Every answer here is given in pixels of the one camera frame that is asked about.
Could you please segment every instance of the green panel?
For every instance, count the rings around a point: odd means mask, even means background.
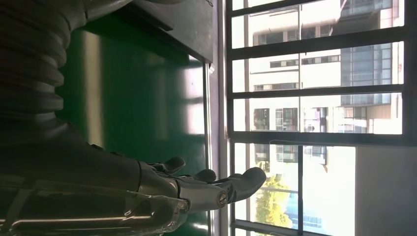
[[[61,71],[58,117],[90,143],[146,162],[180,156],[182,173],[206,167],[200,62],[108,16],[73,33]],[[203,236],[207,228],[202,212],[169,235]]]

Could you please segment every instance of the building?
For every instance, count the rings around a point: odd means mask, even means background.
[[[275,0],[250,0],[249,6],[272,1]],[[253,14],[248,17],[247,44],[401,26],[402,7],[402,0],[322,0]],[[402,64],[402,42],[250,59],[249,78],[234,79],[234,91],[402,84]],[[243,69],[242,61],[234,64],[234,71]],[[401,104],[397,93],[250,99],[245,115],[252,131],[401,134]],[[311,171],[318,175],[326,174],[328,162],[338,155],[337,149],[317,146],[305,147],[303,152],[304,162],[323,166]],[[264,168],[269,176],[281,174],[296,179],[297,146],[253,144],[250,155],[253,165]],[[290,182],[290,188],[296,188],[296,184]],[[291,194],[286,210],[293,228],[298,226],[296,195]],[[304,205],[304,229],[330,234],[324,229],[324,215],[313,205]]]

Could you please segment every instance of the window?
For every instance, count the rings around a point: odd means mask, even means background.
[[[278,131],[298,130],[298,109],[279,108],[275,110],[275,128]]]
[[[297,66],[297,65],[298,65],[298,59],[271,61],[269,63],[270,68],[285,67],[285,66]]]
[[[253,117],[255,130],[269,130],[269,109],[255,109]]]
[[[253,38],[254,45],[264,45],[271,43],[282,43],[284,42],[283,32],[267,32],[255,34]]]
[[[276,160],[285,163],[298,162],[298,147],[289,145],[277,145]]]
[[[330,25],[320,26],[320,37],[325,37],[330,35]]]
[[[298,30],[290,30],[287,32],[287,41],[295,41],[298,40]]]
[[[367,116],[366,107],[345,107],[341,108],[344,112],[343,124],[339,125],[340,133],[366,133]]]
[[[317,57],[317,58],[305,58],[302,60],[303,65],[311,65],[311,64],[320,64],[320,63],[330,63],[330,62],[338,62],[340,61],[340,56],[325,56],[325,57]]]
[[[254,91],[297,89],[298,83],[283,83],[273,85],[255,85]]]
[[[301,39],[309,39],[309,38],[315,38],[315,37],[316,37],[315,27],[301,29]]]
[[[417,73],[407,66],[417,35],[401,27],[413,24],[404,10],[413,13],[402,0],[262,2],[226,9],[231,169],[267,171],[260,190],[231,208],[232,230],[354,236],[355,147],[416,145],[415,129],[403,128],[416,114],[402,112],[417,100],[405,89]]]

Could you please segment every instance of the tree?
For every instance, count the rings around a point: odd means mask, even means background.
[[[264,187],[288,189],[287,186],[280,183],[281,175],[267,178]],[[290,197],[289,193],[260,190],[256,199],[256,219],[260,223],[276,225],[280,227],[291,228],[293,222],[284,213],[285,205]]]

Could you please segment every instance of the white wall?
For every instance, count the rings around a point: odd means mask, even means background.
[[[355,236],[417,235],[417,148],[357,148]]]
[[[320,24],[332,24],[339,18],[340,0],[321,0],[303,4],[300,24],[302,24],[303,27],[316,26]],[[279,32],[296,29],[298,29],[298,12],[291,12],[286,14],[271,13],[251,16],[249,18],[250,35],[255,32],[263,32],[269,30]]]
[[[288,66],[287,68],[298,69],[298,66]],[[249,77],[249,89],[253,91],[255,85],[271,85],[283,83],[298,83],[298,71],[275,72],[266,74],[253,74]]]
[[[341,63],[321,63],[301,67],[302,88],[339,87]]]

